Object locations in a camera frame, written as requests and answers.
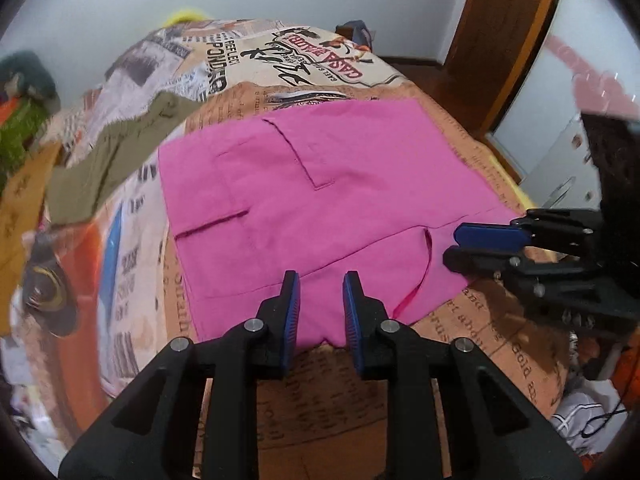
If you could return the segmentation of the pink pants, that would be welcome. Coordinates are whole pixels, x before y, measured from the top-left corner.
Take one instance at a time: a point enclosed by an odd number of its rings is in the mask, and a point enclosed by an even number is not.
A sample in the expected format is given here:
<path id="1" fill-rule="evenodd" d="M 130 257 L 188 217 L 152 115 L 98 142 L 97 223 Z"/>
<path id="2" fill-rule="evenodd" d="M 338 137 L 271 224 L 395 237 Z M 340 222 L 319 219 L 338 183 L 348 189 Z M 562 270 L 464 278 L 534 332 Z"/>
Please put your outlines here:
<path id="1" fill-rule="evenodd" d="M 513 218 L 413 100 L 273 110 L 167 142 L 158 162 L 201 340 L 253 316 L 287 270 L 300 348 L 344 344 L 348 271 L 391 318 L 418 322 L 465 288 L 442 263 L 457 226 Z"/>

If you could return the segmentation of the newspaper print bed blanket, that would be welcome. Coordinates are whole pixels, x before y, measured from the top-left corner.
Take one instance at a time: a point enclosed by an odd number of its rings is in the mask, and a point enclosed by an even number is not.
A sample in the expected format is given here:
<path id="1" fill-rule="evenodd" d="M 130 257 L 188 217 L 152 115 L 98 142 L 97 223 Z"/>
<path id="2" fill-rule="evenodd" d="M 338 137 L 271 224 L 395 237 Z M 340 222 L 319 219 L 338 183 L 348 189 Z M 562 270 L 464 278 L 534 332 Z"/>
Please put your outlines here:
<path id="1" fill-rule="evenodd" d="M 302 285 L 294 365 L 257 390 L 268 479 L 373 476 L 386 387 L 345 349 L 343 276 L 428 339 L 466 337 L 544 418 L 568 339 L 442 265 L 529 201 L 494 154 L 364 47 L 276 21 L 164 27 L 46 122 L 1 195 L 2 413 L 34 477 L 177 337 Z"/>

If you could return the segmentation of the brown wooden door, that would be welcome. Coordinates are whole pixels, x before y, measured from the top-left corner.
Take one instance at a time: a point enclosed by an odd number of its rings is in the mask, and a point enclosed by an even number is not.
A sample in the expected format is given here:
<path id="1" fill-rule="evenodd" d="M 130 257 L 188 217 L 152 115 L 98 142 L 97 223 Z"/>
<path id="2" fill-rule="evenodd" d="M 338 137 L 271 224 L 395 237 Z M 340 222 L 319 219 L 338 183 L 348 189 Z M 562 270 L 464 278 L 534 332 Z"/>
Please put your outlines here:
<path id="1" fill-rule="evenodd" d="M 558 0 L 466 0 L 444 64 L 452 107 L 481 138 L 495 125 L 537 54 Z"/>

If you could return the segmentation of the blue grey bag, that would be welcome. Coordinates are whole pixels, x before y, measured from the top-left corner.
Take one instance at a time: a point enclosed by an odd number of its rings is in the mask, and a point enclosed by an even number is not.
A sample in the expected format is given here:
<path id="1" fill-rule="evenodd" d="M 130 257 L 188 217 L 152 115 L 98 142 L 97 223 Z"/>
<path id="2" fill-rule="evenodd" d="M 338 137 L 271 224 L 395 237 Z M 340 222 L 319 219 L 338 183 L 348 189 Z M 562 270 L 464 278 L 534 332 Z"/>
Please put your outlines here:
<path id="1" fill-rule="evenodd" d="M 372 51 L 373 37 L 363 20 L 348 21 L 341 25 L 340 29 L 341 34 L 345 38 L 354 44 L 358 44 L 358 46 L 364 50 Z"/>

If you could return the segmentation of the olive green pants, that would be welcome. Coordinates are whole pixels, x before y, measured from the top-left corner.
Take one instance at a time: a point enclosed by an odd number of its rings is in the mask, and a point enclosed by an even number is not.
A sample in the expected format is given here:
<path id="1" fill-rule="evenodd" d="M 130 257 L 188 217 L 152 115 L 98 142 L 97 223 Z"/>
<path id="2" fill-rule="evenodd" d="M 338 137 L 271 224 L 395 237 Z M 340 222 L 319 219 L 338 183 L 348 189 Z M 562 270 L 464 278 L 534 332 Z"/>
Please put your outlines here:
<path id="1" fill-rule="evenodd" d="M 144 114 L 106 125 L 84 159 L 52 171 L 47 187 L 51 223 L 64 226 L 89 221 L 169 133 L 201 106 L 198 101 L 163 91 Z"/>

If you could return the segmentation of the yellow curved object behind bed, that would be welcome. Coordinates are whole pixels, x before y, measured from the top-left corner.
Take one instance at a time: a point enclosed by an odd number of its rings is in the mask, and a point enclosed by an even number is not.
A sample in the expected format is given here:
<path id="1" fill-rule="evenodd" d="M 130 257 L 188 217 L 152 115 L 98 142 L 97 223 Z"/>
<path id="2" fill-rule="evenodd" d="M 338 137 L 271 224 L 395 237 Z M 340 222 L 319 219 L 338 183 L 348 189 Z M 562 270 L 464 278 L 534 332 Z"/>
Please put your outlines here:
<path id="1" fill-rule="evenodd" d="M 172 12 L 163 22 L 163 27 L 176 26 L 184 23 L 207 21 L 205 12 L 198 9 L 180 9 Z"/>

